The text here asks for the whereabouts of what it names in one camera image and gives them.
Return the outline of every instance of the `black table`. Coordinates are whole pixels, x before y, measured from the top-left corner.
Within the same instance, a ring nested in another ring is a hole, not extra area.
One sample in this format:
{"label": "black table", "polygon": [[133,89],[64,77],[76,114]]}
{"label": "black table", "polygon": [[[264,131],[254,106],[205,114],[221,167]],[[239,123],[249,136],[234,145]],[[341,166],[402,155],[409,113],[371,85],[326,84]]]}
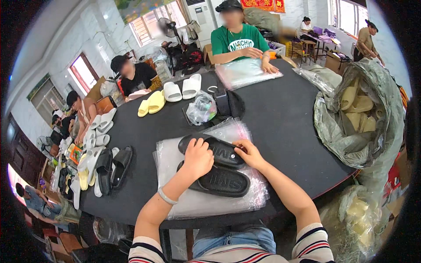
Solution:
{"label": "black table", "polygon": [[[294,73],[281,59],[272,60],[283,77],[237,89],[245,102],[243,122],[251,131],[253,142],[262,156],[294,180],[311,198],[315,198],[344,181],[355,169],[344,165],[317,138],[313,126],[313,105],[318,89]],[[202,74],[202,89],[220,85],[215,72]],[[156,114],[137,116],[142,100],[149,95],[120,106],[107,147],[134,147],[134,158],[120,190],[96,197],[93,187],[82,191],[80,209],[101,218],[134,225],[143,205],[157,192],[157,173],[152,152],[158,141],[177,138],[203,130],[189,126],[182,107],[191,100],[166,102]],[[260,210],[196,218],[166,220],[162,228],[185,229],[245,223],[285,211],[272,188],[271,198]]]}

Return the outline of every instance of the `stack of plastic bags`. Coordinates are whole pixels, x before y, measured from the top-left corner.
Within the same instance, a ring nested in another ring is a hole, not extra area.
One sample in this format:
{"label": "stack of plastic bags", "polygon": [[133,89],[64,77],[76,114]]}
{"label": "stack of plastic bags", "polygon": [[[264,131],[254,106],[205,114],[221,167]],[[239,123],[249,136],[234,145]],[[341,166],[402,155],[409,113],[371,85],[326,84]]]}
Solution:
{"label": "stack of plastic bags", "polygon": [[[251,133],[246,125],[237,119],[229,118],[224,122],[203,131],[218,139],[233,142],[250,139]],[[157,165],[158,187],[165,185],[177,172],[177,166],[184,155],[177,146],[182,138],[163,140],[157,143],[154,158]],[[168,214],[168,219],[196,218],[258,210],[264,207],[269,194],[266,179],[254,168],[246,165],[240,170],[250,179],[250,189],[241,198],[221,197],[187,189]]]}
{"label": "stack of plastic bags", "polygon": [[260,58],[241,59],[215,65],[215,72],[229,90],[235,90],[254,83],[282,77],[282,73],[269,74],[261,69]]}

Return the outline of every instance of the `black slide sandal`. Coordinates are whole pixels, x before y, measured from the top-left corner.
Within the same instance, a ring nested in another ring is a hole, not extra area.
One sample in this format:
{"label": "black slide sandal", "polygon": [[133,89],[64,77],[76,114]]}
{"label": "black slide sandal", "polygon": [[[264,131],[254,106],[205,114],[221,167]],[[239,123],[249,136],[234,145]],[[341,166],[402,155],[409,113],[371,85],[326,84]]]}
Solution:
{"label": "black slide sandal", "polygon": [[109,195],[111,193],[111,174],[112,174],[112,152],[110,149],[104,149],[98,156],[95,165],[98,173],[98,184],[101,193]]}
{"label": "black slide sandal", "polygon": [[[183,166],[182,161],[177,171]],[[221,197],[243,197],[250,188],[250,179],[243,173],[224,167],[215,167],[192,183],[191,190]]]}
{"label": "black slide sandal", "polygon": [[130,162],[133,157],[133,147],[127,146],[124,149],[121,149],[114,157],[112,162],[115,165],[115,169],[112,172],[111,176],[111,185],[113,188],[119,188],[121,182],[123,181],[127,168],[130,165]]}
{"label": "black slide sandal", "polygon": [[186,153],[187,146],[191,139],[203,138],[209,144],[209,149],[213,151],[214,161],[216,164],[223,165],[235,170],[239,170],[245,166],[244,160],[234,151],[236,147],[234,144],[227,143],[226,141],[219,140],[211,135],[204,133],[194,133],[187,135],[179,142],[179,151],[182,154]]}

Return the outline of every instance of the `door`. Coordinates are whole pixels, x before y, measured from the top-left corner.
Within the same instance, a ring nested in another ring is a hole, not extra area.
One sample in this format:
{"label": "door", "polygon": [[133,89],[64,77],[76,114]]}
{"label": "door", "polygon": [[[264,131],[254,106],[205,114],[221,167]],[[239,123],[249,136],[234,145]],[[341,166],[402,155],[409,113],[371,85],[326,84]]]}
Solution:
{"label": "door", "polygon": [[8,162],[22,179],[36,188],[46,157],[22,132],[12,114],[8,117],[6,143],[10,153]]}

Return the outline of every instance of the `air conditioner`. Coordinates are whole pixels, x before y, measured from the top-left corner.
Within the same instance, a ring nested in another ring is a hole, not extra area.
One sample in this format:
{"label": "air conditioner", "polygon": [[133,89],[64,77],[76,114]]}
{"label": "air conditioner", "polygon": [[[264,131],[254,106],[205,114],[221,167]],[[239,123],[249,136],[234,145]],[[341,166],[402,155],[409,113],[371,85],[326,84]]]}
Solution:
{"label": "air conditioner", "polygon": [[192,20],[196,20],[202,30],[197,34],[200,46],[204,47],[211,42],[211,33],[215,30],[215,24],[212,17],[212,10],[208,0],[186,0]]}

